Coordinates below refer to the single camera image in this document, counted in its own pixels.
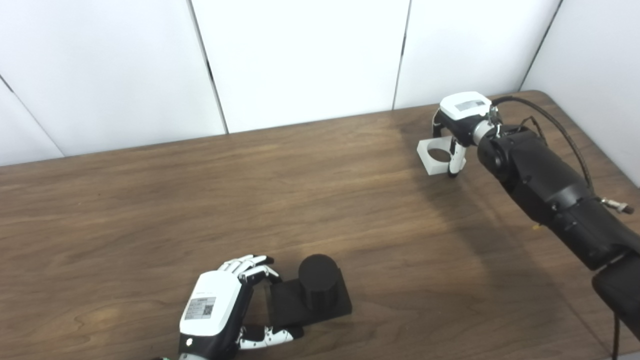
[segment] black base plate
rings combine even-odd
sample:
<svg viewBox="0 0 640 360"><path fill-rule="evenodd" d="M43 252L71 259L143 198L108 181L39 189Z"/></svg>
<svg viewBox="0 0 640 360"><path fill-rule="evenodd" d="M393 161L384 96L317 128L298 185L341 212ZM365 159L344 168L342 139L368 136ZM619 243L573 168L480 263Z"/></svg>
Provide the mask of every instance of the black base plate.
<svg viewBox="0 0 640 360"><path fill-rule="evenodd" d="M351 299L349 299L342 272L338 271L339 278L336 283L337 301L334 306L321 313L313 312L305 306L301 299L302 290L298 279L271 285L267 300L272 326L306 326L351 314Z"/></svg>

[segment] white robotic hand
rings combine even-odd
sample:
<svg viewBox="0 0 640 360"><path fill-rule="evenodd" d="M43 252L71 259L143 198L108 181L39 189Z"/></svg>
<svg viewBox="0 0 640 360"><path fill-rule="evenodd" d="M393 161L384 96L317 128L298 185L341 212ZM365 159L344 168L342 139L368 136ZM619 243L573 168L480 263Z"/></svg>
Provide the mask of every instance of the white robotic hand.
<svg viewBox="0 0 640 360"><path fill-rule="evenodd" d="M247 255L198 278L180 319L180 360L232 359L238 350L264 348L304 335L301 327L243 325L253 286L281 278L268 256Z"/></svg>

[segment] wood grain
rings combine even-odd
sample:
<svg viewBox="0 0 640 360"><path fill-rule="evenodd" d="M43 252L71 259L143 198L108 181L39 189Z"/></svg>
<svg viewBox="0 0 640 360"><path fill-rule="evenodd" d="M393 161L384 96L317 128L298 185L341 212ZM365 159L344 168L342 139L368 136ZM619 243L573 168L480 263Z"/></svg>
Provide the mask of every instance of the wood grain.
<svg viewBox="0 0 640 360"><path fill-rule="evenodd" d="M544 94L596 190L640 192ZM532 112L500 107L508 121ZM415 148L435 106L0 168L0 358L176 358L198 274L268 254L342 268L353 314L238 359L603 359L591 274L470 151L455 179ZM551 147L575 164L545 126ZM637 217L622 218L640 231ZM258 288L248 320L265 321ZM622 351L640 349L625 331Z"/></svg>

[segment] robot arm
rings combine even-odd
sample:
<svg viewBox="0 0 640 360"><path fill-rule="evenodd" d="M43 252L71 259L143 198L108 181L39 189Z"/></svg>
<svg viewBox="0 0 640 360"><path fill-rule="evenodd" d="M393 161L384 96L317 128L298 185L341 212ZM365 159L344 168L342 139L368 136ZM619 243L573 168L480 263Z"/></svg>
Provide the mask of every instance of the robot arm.
<svg viewBox="0 0 640 360"><path fill-rule="evenodd" d="M301 327L244 325L253 286L282 281L268 256L226 261L198 278L180 319L180 360L229 360L238 350L264 348L303 336Z"/></svg>
<svg viewBox="0 0 640 360"><path fill-rule="evenodd" d="M590 270L599 270L594 289L640 340L640 236L603 204L619 212L632 209L598 198L535 132L496 121L497 109L489 103L475 92L447 97L434 130L444 126L462 146L478 146L480 162L516 204Z"/></svg>

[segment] black cylinder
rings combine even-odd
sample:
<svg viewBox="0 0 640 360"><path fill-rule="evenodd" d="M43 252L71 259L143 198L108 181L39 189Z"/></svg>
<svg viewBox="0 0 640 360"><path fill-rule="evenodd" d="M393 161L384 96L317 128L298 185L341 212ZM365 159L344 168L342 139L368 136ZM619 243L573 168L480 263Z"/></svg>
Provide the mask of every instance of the black cylinder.
<svg viewBox="0 0 640 360"><path fill-rule="evenodd" d="M338 265L327 255L315 254L304 259L298 268L298 280L307 309L318 313L333 307L338 299L339 278Z"/></svg>

